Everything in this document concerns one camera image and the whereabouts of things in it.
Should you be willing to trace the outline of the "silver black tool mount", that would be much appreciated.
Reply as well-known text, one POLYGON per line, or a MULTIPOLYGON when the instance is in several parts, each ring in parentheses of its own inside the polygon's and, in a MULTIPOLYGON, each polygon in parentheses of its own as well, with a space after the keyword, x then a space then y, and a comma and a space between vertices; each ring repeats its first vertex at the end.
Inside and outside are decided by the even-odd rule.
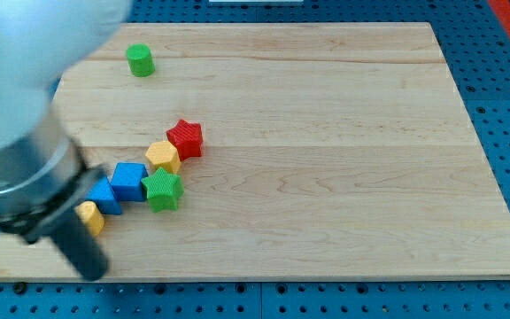
POLYGON ((75 216, 74 207, 104 178, 53 112, 0 150, 0 230, 33 244, 75 216))

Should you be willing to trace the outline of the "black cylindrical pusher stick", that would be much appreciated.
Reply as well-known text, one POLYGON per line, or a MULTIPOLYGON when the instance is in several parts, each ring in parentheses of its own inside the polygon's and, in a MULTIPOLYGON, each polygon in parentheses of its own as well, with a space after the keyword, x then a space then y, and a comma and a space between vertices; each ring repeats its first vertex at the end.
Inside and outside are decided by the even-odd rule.
POLYGON ((58 217, 50 239, 84 280, 96 281, 107 272, 108 258, 73 209, 58 217))

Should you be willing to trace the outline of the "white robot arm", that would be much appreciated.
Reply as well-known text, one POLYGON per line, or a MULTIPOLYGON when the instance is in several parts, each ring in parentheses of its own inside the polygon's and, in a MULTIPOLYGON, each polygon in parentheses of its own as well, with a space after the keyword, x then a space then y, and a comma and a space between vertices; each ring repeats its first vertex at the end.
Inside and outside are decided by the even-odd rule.
POLYGON ((108 260, 75 208, 104 177, 54 113, 50 87, 106 43, 129 0, 0 1, 0 230, 29 244, 50 238, 80 276, 108 260))

